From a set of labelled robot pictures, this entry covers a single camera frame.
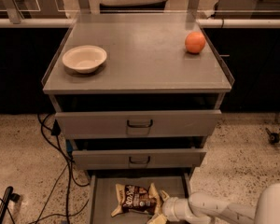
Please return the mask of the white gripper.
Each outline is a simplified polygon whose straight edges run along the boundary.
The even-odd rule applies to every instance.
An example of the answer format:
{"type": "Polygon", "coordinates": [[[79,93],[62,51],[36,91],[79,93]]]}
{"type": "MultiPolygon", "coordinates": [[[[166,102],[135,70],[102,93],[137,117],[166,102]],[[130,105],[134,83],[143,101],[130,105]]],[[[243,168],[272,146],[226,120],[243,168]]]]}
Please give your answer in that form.
{"type": "Polygon", "coordinates": [[[192,213],[189,209],[187,199],[171,197],[163,189],[160,190],[162,205],[162,214],[157,214],[150,219],[147,224],[166,224],[167,219],[171,222],[187,221],[191,222],[192,213]]]}

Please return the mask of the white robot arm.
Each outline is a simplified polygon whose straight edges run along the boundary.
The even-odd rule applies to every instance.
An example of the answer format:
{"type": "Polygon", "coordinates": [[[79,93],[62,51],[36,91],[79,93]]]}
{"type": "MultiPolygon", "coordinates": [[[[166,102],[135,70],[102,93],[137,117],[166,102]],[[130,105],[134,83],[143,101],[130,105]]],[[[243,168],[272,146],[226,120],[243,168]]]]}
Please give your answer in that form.
{"type": "Polygon", "coordinates": [[[256,207],[221,201],[203,192],[193,192],[187,199],[162,194],[165,201],[161,213],[147,224],[166,224],[167,221],[215,224],[216,217],[229,224],[280,224],[280,183],[266,188],[256,207]]]}

